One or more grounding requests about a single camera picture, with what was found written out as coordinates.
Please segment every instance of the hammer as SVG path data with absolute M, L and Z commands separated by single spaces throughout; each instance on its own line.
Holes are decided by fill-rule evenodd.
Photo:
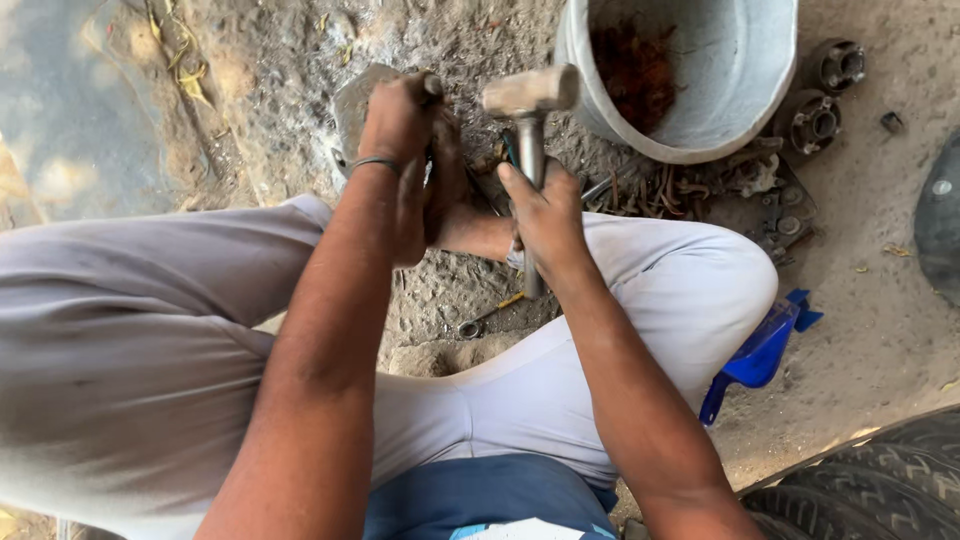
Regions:
M 516 122 L 520 146 L 520 170 L 537 191 L 543 189 L 546 165 L 543 153 L 543 120 L 552 110 L 569 110 L 580 96 L 580 71 L 570 64 L 552 65 L 500 79 L 483 89 L 483 108 Z M 523 289 L 527 298 L 546 293 L 537 265 L 525 250 Z

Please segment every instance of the hammer handle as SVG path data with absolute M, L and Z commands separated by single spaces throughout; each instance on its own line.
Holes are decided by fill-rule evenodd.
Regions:
M 520 139 L 520 170 L 537 191 L 543 189 L 546 165 L 543 154 L 543 118 L 541 114 L 533 114 L 516 120 Z M 523 290 L 530 299 L 546 294 L 546 284 L 537 272 L 537 263 L 529 249 L 524 249 L 523 253 Z

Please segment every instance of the man's arm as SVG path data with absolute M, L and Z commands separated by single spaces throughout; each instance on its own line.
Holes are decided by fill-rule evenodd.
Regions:
M 564 308 L 604 448 L 658 539 L 762 539 L 706 432 L 647 352 L 584 239 L 579 183 L 552 160 L 542 195 L 497 169 L 526 249 Z
M 414 162 L 419 170 L 408 173 L 422 179 L 431 122 L 417 85 L 422 78 L 376 89 L 359 153 Z M 350 176 L 297 284 L 240 453 L 196 538 L 362 535 L 376 352 L 391 272 L 408 255 L 395 248 L 399 180 L 382 163 Z

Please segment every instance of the wrist band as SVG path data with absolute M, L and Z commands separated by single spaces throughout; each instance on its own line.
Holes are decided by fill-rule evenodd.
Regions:
M 396 163 L 386 158 L 378 158 L 377 156 L 370 156 L 369 158 L 363 158 L 362 160 L 358 160 L 356 163 L 353 164 L 353 168 L 350 169 L 350 174 L 353 174 L 353 171 L 355 171 L 356 168 L 359 167 L 360 165 L 366 165 L 367 163 L 382 163 L 384 165 L 387 165 L 388 167 L 390 167 L 390 170 L 394 171 L 394 174 L 396 174 L 396 177 L 400 178 L 400 167 L 396 166 Z

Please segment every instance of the person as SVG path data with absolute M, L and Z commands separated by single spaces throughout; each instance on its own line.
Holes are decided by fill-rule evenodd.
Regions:
M 501 164 L 515 216 L 482 215 L 458 130 L 403 77 L 335 212 L 0 236 L 0 501 L 131 540 L 603 538 L 622 476 L 658 540 L 761 538 L 690 408 L 771 305 L 770 260 L 581 213 L 554 160 L 542 193 Z M 428 246 L 531 252 L 565 316 L 449 377 L 375 373 L 392 271 Z M 288 305 L 276 339 L 252 330 Z

